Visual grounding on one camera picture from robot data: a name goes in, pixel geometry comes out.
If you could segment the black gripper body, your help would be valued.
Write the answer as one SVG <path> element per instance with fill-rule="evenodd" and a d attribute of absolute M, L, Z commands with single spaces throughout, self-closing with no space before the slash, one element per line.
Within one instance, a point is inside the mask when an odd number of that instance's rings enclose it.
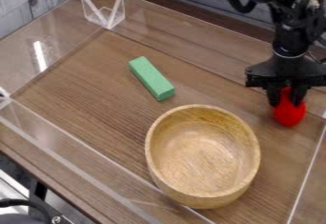
<path fill-rule="evenodd" d="M 265 62 L 246 68 L 246 86 L 326 86 L 326 64 L 306 56 L 284 58 L 274 54 Z"/>

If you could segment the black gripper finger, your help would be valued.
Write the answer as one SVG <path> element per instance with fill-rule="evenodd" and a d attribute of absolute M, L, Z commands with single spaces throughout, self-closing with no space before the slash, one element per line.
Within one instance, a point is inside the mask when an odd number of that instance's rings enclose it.
<path fill-rule="evenodd" d="M 277 107 L 281 103 L 281 97 L 282 97 L 282 86 L 270 84 L 266 89 L 266 95 L 269 99 L 269 104 L 273 107 Z"/>
<path fill-rule="evenodd" d="M 290 102 L 298 107 L 305 100 L 310 86 L 306 84 L 300 84 L 292 87 L 290 89 Z"/>

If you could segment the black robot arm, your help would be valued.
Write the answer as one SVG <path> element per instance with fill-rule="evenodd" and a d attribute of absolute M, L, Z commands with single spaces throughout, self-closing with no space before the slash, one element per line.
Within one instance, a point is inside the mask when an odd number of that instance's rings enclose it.
<path fill-rule="evenodd" d="M 309 57 L 313 43 L 326 33 L 325 0 L 252 0 L 269 6 L 276 35 L 270 58 L 246 69 L 246 85 L 266 90 L 269 104 L 281 104 L 281 92 L 298 106 L 308 90 L 326 86 L 326 60 Z"/>

